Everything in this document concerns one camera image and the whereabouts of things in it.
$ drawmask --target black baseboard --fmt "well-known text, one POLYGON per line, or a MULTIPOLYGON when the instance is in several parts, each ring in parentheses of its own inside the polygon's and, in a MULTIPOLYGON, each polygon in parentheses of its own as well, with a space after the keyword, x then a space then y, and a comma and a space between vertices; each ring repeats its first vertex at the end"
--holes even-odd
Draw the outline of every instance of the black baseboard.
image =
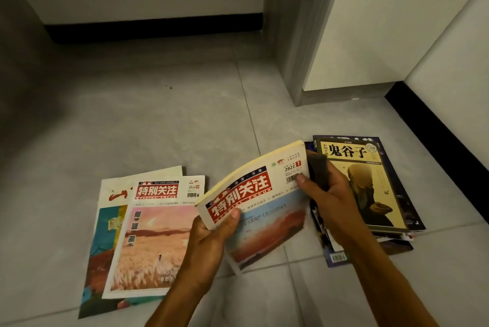
POLYGON ((263 13, 211 15, 140 21, 48 24, 46 31, 59 44, 137 40, 157 37, 194 36, 214 33, 259 31, 263 13))
POLYGON ((395 83, 385 98, 489 222, 489 205, 485 194, 489 185, 489 171, 484 165, 404 82, 395 83))

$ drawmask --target tile floor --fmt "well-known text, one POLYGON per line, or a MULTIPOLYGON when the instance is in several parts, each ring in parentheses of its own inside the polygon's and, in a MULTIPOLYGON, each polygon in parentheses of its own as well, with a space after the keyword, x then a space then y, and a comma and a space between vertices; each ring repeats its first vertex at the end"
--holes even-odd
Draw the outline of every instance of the tile floor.
MULTIPOLYGON (((295 108, 257 33, 66 46, 0 142, 0 325, 143 325, 156 303, 77 320, 100 180, 182 164, 208 186, 312 134, 380 136, 428 230, 392 259, 441 325, 488 325, 489 226, 383 98, 295 108)), ((191 326, 375 325, 313 225, 191 326)))

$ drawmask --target hand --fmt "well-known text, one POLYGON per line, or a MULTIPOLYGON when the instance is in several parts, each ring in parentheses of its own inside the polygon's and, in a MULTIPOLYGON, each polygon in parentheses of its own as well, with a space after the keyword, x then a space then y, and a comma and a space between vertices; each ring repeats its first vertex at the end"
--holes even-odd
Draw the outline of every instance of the hand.
POLYGON ((326 227, 347 251, 364 239, 375 241, 358 211, 348 179, 330 161, 327 164, 330 186, 327 192, 302 174, 297 176, 297 185, 316 201, 326 227))
POLYGON ((223 259, 224 243, 236 230, 240 216, 241 211, 233 209, 214 231, 207 229, 200 216, 194 219, 176 284, 184 283, 201 296, 209 291, 223 259))
POLYGON ((369 208, 370 208, 370 210, 375 212, 377 215, 385 215, 385 214, 392 212, 392 208, 390 208, 389 206, 387 206, 383 203, 380 203, 380 202, 376 202, 376 203, 370 205, 369 208))

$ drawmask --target person's right hand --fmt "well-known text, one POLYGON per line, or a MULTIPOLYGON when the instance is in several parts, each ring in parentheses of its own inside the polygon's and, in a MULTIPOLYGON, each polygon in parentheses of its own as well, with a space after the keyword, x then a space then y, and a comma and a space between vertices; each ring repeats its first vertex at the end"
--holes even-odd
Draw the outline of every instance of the person's right hand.
POLYGON ((345 249, 375 238, 365 225, 351 192, 348 179, 327 161, 330 189, 325 192, 306 176, 297 176, 297 185, 316 201, 319 214, 334 239, 345 249))

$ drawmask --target forearm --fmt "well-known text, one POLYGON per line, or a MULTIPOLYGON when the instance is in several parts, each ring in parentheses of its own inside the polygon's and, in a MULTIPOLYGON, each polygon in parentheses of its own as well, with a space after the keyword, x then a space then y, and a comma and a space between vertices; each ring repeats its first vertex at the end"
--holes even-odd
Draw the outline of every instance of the forearm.
POLYGON ((379 326, 437 326, 407 279, 373 238, 357 243, 350 255, 379 326))
POLYGON ((203 293, 177 278, 145 327, 186 327, 203 293))

